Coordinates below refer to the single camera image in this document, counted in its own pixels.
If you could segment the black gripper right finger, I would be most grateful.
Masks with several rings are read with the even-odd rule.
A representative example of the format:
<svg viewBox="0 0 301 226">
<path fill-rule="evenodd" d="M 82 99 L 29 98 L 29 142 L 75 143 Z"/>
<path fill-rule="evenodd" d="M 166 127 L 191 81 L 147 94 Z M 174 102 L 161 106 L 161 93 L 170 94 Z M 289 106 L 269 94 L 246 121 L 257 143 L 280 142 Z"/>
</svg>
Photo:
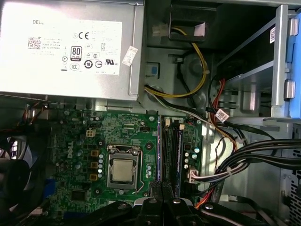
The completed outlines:
<svg viewBox="0 0 301 226">
<path fill-rule="evenodd" d="M 165 226 L 260 226 L 261 221 L 214 203 L 200 209 L 175 197 L 169 182 L 162 183 Z"/>
</svg>

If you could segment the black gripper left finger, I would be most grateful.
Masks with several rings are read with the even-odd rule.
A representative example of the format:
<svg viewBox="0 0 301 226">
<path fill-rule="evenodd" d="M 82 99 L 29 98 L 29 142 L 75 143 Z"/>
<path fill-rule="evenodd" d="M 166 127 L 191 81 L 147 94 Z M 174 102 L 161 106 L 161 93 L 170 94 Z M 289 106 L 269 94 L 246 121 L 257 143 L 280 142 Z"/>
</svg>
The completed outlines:
<svg viewBox="0 0 301 226">
<path fill-rule="evenodd" d="M 149 197 L 139 198 L 134 205 L 116 201 L 89 214 L 90 226 L 161 226 L 163 225 L 162 184 L 149 184 Z"/>
</svg>

